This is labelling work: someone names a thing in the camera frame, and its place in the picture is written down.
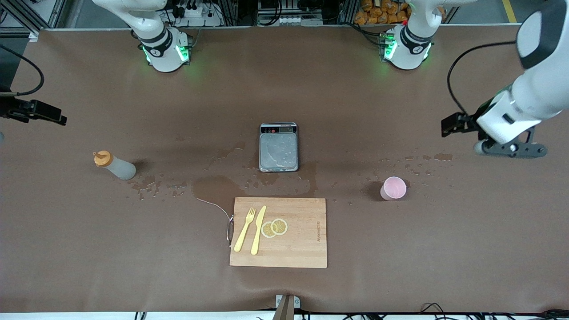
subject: knife handle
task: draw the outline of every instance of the knife handle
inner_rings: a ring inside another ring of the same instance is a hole
[[[245,226],[243,227],[243,230],[241,230],[241,233],[239,234],[239,238],[237,238],[237,242],[235,243],[235,247],[233,247],[233,250],[235,252],[241,251],[241,247],[243,247],[243,241],[245,241],[245,235],[247,234],[247,227],[248,226],[249,226],[249,223],[245,224]]]
[[[253,240],[253,246],[251,247],[251,254],[255,256],[259,252],[259,236],[261,235],[261,227],[257,227],[255,232],[255,239]]]

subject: knife blade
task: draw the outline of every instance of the knife blade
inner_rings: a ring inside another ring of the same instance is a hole
[[[255,232],[255,239],[253,240],[253,245],[251,246],[251,254],[254,256],[259,252],[259,237],[261,235],[261,227],[263,226],[263,218],[265,217],[265,210],[267,206],[263,206],[257,215],[255,220],[255,225],[257,225],[257,231]]]

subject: brown table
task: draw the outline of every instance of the brown table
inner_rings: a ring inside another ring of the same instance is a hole
[[[42,32],[26,55],[46,84],[29,98],[69,121],[1,122],[0,310],[247,310],[282,293],[329,312],[568,309],[569,114],[539,125],[537,160],[440,137],[454,58],[516,31],[441,28],[404,72],[349,28],[207,30],[168,74],[126,31]],[[497,47],[453,82],[473,112],[520,73],[515,48]],[[37,80],[22,64],[12,88]],[[267,121],[299,124],[299,172],[255,169]],[[93,164],[101,149],[138,164],[134,184]],[[391,175],[409,193],[378,201]],[[326,198],[328,268],[229,266],[227,218],[195,197],[232,212],[245,195]]]

